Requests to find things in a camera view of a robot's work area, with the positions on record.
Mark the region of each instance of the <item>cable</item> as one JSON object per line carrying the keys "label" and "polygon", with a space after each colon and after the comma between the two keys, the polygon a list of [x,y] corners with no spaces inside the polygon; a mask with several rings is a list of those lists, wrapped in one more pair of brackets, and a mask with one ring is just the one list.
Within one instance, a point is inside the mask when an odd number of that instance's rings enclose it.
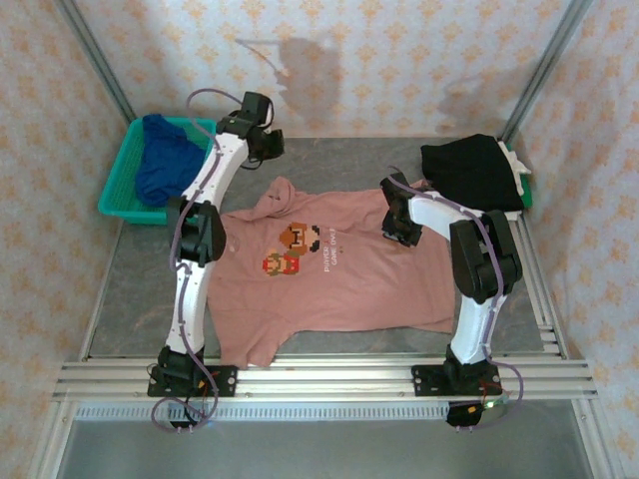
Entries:
{"label": "cable", "polygon": [[236,97],[234,97],[233,95],[227,92],[224,92],[222,90],[218,90],[216,88],[201,88],[191,93],[191,95],[189,95],[189,97],[187,98],[186,107],[187,107],[187,114],[189,116],[189,120],[198,131],[204,133],[207,137],[209,137],[213,141],[216,159],[213,165],[211,166],[211,168],[209,169],[209,171],[207,172],[207,174],[205,175],[204,179],[202,180],[202,182],[196,189],[196,191],[193,193],[193,196],[187,202],[186,206],[182,210],[180,217],[178,218],[178,223],[176,225],[176,229],[173,233],[173,239],[171,241],[171,252],[169,254],[169,269],[173,272],[177,272],[180,269],[184,269],[186,271],[185,278],[184,278],[184,281],[182,282],[182,286],[180,288],[180,293],[178,296],[178,325],[180,326],[180,337],[182,338],[182,341],[184,342],[185,348],[187,349],[187,353],[189,354],[193,362],[195,362],[195,364],[204,373],[207,380],[209,381],[209,384],[211,384],[211,390],[213,392],[214,402],[213,402],[213,406],[211,407],[211,410],[207,414],[205,414],[204,408],[202,409],[202,411],[200,411],[199,409],[196,409],[191,404],[189,404],[188,401],[183,401],[182,399],[177,397],[163,397],[158,402],[156,402],[155,405],[153,406],[153,409],[151,409],[151,421],[153,422],[153,424],[155,424],[156,427],[158,427],[162,431],[169,432],[169,433],[178,433],[178,434],[182,432],[182,427],[178,427],[178,428],[166,427],[160,424],[160,422],[158,422],[158,420],[156,419],[156,413],[157,413],[158,407],[160,407],[161,404],[167,401],[177,402],[178,404],[182,404],[185,407],[185,411],[189,410],[192,413],[200,416],[200,421],[196,425],[192,425],[192,424],[189,425],[189,431],[193,432],[194,430],[200,427],[203,427],[207,422],[209,422],[211,417],[215,414],[216,409],[218,408],[218,399],[220,396],[220,390],[218,389],[218,385],[216,384],[216,381],[213,378],[213,375],[211,374],[211,372],[209,372],[209,369],[207,369],[207,366],[205,366],[204,363],[200,360],[200,358],[196,355],[191,345],[189,344],[189,341],[187,340],[187,335],[184,328],[184,324],[185,324],[184,323],[184,297],[187,292],[189,278],[191,277],[191,269],[189,268],[189,265],[186,264],[185,262],[182,261],[179,264],[177,264],[177,260],[176,260],[178,244],[180,242],[180,233],[182,231],[182,225],[184,224],[184,221],[189,211],[193,207],[193,204],[195,203],[196,199],[201,193],[204,192],[204,187],[207,185],[207,183],[213,176],[213,173],[218,168],[218,165],[220,164],[220,159],[222,158],[222,149],[220,148],[220,143],[218,142],[218,139],[216,138],[215,133],[210,133],[204,127],[199,125],[197,123],[197,120],[193,116],[193,112],[191,110],[191,100],[193,100],[194,97],[196,97],[197,95],[201,93],[217,93],[231,100],[234,100],[240,105],[242,104],[242,102]]}
{"label": "cable", "polygon": [[[401,170],[397,167],[394,166],[389,166],[389,168],[392,168],[394,170],[396,170],[397,172],[401,173]],[[444,198],[443,196],[440,195],[432,195],[428,192],[421,192],[419,190],[416,190],[415,188],[411,188],[408,187],[406,185],[401,184],[400,182],[398,182],[395,178],[393,178],[392,176],[388,176],[387,177],[388,180],[395,185],[398,188],[401,188],[402,190],[405,190],[409,193],[413,193],[414,195],[417,195],[418,197],[422,197],[422,198],[426,198],[427,200],[433,200],[435,202],[438,203],[442,203],[443,205],[446,205],[448,207],[453,208],[454,210],[462,213],[463,215],[467,216],[468,218],[470,218],[471,220],[473,220],[475,222],[475,224],[477,225],[477,227],[479,228],[479,232],[481,233],[481,236],[483,238],[483,241],[486,244],[486,247],[488,249],[488,255],[490,256],[490,262],[492,263],[492,267],[495,270],[495,275],[497,276],[497,294],[492,298],[492,303],[490,306],[490,312],[488,314],[488,321],[486,323],[486,329],[483,333],[483,337],[481,338],[481,349],[484,353],[484,355],[486,356],[486,361],[488,361],[489,364],[492,364],[493,366],[497,366],[497,367],[505,367],[507,369],[510,369],[515,376],[517,377],[517,380],[519,381],[519,393],[517,395],[517,399],[515,401],[515,404],[513,406],[513,408],[510,410],[510,413],[500,417],[499,419],[495,419],[494,421],[491,421],[487,424],[480,424],[477,426],[469,426],[469,427],[460,427],[457,426],[457,431],[459,430],[468,430],[468,431],[473,431],[475,429],[485,429],[487,427],[492,427],[495,424],[498,424],[499,422],[501,422],[503,420],[503,418],[505,417],[512,417],[512,414],[517,411],[519,409],[519,407],[521,406],[521,402],[523,399],[523,377],[521,376],[521,373],[519,372],[519,370],[513,366],[512,364],[506,364],[504,362],[498,362],[498,361],[494,361],[492,359],[492,357],[490,357],[490,349],[489,349],[489,344],[490,344],[490,338],[492,337],[492,329],[493,329],[493,323],[495,320],[495,311],[497,310],[497,306],[498,306],[498,302],[499,300],[503,297],[503,291],[504,291],[504,283],[503,283],[503,275],[501,273],[501,268],[499,267],[499,261],[497,260],[497,254],[495,252],[495,248],[492,244],[492,241],[490,240],[490,236],[488,235],[488,231],[486,230],[485,226],[483,225],[483,223],[481,222],[481,220],[473,213],[471,212],[468,208],[463,207],[462,205],[457,204],[456,202],[452,202],[451,200]]]}

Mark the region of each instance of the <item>pink t-shirt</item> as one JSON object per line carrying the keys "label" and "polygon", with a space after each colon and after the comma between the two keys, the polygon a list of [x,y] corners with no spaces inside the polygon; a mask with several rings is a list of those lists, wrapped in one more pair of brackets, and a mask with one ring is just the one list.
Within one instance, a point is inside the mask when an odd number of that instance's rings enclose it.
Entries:
{"label": "pink t-shirt", "polygon": [[308,195],[277,178],[252,210],[222,216],[227,247],[209,286],[222,363],[267,366],[298,331],[413,326],[451,332],[446,240],[385,239],[381,190]]}

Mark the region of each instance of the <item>blue garment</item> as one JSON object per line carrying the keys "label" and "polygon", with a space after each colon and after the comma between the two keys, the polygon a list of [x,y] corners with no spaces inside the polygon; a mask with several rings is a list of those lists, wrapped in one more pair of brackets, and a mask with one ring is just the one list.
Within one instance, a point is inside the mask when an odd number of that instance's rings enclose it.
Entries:
{"label": "blue garment", "polygon": [[178,197],[198,175],[206,151],[162,115],[142,119],[144,152],[136,174],[136,195],[149,207],[163,207]]}

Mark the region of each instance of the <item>green plastic basket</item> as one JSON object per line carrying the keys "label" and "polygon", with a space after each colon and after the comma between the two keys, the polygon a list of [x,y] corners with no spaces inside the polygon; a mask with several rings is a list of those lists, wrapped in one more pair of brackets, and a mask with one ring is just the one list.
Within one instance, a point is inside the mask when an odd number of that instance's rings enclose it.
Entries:
{"label": "green plastic basket", "polygon": [[[200,148],[211,150],[211,140],[197,130],[188,118],[165,117],[187,133],[187,137]],[[213,120],[199,119],[198,124],[209,132],[214,132],[216,123]],[[142,162],[144,150],[144,131],[142,118],[134,120],[122,142],[120,152],[111,169],[111,174],[98,202],[98,210],[103,215],[120,217],[128,223],[136,225],[165,225],[167,213],[165,208],[147,207],[140,203],[135,191],[135,176]]]}

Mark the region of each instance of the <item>orange patterned wall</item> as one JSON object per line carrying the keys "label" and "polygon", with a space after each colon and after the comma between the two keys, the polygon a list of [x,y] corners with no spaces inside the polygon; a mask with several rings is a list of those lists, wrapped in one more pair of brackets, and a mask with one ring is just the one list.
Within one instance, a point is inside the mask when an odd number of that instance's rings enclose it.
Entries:
{"label": "orange patterned wall", "polygon": [[0,477],[21,478],[114,240],[96,205],[126,125],[54,2],[2,2],[0,58]]}
{"label": "orange patterned wall", "polygon": [[594,2],[515,146],[534,172],[538,252],[639,477],[639,10]]}
{"label": "orange patterned wall", "polygon": [[138,115],[217,86],[272,97],[289,137],[365,137],[501,133],[568,0],[78,3]]}

